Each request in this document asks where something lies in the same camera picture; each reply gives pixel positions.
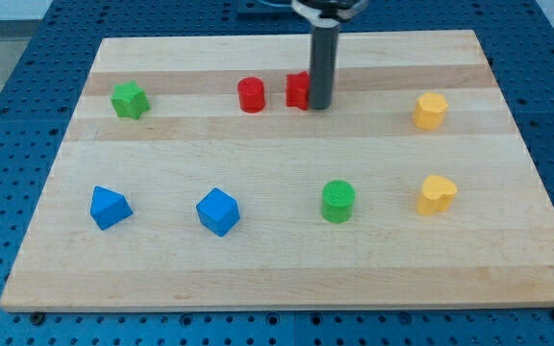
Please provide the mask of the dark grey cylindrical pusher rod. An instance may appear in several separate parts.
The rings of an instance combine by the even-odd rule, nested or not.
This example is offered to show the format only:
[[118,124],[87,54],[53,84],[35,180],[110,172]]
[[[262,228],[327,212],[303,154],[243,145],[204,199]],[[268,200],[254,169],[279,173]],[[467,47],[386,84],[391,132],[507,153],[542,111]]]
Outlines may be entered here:
[[340,24],[317,23],[311,31],[309,107],[326,110],[332,104]]

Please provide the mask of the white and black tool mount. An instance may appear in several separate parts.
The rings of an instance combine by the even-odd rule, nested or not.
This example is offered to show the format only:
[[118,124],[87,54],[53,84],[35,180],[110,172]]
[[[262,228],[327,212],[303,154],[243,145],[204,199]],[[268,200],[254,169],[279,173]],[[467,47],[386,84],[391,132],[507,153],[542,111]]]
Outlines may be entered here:
[[363,12],[369,0],[292,0],[292,9],[314,27],[336,27]]

